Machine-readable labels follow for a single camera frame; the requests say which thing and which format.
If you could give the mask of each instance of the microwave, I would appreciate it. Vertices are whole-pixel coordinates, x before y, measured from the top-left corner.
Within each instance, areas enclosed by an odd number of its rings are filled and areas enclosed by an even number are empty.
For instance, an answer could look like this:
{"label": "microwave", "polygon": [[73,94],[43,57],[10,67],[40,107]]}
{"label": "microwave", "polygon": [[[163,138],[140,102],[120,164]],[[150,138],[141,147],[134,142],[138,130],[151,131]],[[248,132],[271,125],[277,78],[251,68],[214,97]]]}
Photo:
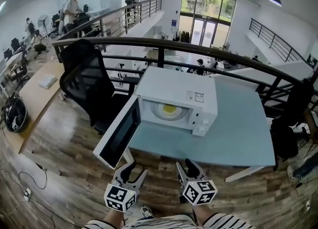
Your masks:
{"label": "microwave", "polygon": [[218,115],[215,81],[175,70],[148,67],[135,93],[94,149],[94,155],[115,168],[142,121],[205,136]]}

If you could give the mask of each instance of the microwave door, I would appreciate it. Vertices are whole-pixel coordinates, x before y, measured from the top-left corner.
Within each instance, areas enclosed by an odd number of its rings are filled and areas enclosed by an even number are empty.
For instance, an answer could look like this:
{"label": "microwave door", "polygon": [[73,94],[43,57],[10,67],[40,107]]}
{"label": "microwave door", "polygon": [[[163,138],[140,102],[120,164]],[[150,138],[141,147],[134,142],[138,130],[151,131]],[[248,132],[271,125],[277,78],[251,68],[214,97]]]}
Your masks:
{"label": "microwave door", "polygon": [[94,155],[114,169],[140,122],[138,96],[132,95],[97,144],[93,151]]}

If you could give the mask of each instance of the light blue tabletop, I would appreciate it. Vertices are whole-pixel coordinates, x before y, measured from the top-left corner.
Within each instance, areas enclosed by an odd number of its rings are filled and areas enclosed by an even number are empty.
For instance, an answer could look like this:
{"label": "light blue tabletop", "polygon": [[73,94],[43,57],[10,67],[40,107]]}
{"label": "light blue tabletop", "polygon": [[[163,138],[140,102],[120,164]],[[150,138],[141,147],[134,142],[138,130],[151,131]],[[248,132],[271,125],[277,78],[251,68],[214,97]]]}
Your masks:
{"label": "light blue tabletop", "polygon": [[218,116],[204,137],[143,121],[130,148],[203,163],[275,165],[273,144],[258,94],[215,80]]}

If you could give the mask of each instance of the label sticker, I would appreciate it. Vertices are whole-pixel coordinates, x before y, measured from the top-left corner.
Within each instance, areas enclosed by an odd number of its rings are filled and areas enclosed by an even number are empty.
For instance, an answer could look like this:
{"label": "label sticker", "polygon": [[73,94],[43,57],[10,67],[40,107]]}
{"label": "label sticker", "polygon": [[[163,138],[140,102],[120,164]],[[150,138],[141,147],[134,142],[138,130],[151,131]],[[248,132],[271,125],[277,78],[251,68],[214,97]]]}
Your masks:
{"label": "label sticker", "polygon": [[195,101],[195,92],[188,91],[187,92],[187,100]]}
{"label": "label sticker", "polygon": [[204,103],[204,95],[202,93],[195,92],[195,101]]}

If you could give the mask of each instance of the microwave knob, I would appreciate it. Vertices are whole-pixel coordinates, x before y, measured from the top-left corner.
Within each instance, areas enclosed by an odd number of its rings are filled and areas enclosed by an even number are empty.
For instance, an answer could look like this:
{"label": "microwave knob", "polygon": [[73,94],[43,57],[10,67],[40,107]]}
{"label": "microwave knob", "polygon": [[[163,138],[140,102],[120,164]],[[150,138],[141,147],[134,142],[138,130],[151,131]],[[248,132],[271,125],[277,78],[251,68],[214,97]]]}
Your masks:
{"label": "microwave knob", "polygon": [[199,128],[199,132],[200,132],[200,133],[205,132],[205,128],[204,128],[204,127],[200,127],[200,128]]}
{"label": "microwave knob", "polygon": [[208,126],[210,124],[209,120],[203,120],[202,125]]}

